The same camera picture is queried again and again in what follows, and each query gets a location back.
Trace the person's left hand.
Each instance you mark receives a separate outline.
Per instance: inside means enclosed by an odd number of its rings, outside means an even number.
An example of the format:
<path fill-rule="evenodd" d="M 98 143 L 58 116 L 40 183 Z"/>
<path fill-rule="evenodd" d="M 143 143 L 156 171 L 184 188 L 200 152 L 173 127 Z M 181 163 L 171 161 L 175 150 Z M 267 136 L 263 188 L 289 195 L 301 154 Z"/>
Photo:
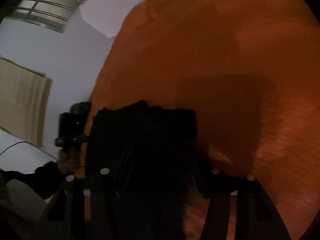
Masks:
<path fill-rule="evenodd" d="M 62 148 L 58 151 L 57 167 L 62 173 L 75 173 L 85 167 L 81 150 Z"/>

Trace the person's left forearm black sleeve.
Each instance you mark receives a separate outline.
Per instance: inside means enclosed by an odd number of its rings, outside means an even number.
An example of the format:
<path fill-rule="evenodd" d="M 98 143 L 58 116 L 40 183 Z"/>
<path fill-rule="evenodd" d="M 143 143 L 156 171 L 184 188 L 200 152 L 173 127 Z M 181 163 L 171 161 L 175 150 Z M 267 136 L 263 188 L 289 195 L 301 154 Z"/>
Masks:
<path fill-rule="evenodd" d="M 6 184 L 11 180 L 20 181 L 28 185 L 42 199 L 48 199 L 61 190 L 66 175 L 59 170 L 57 162 L 50 161 L 29 174 L 1 170 L 1 180 Z"/>

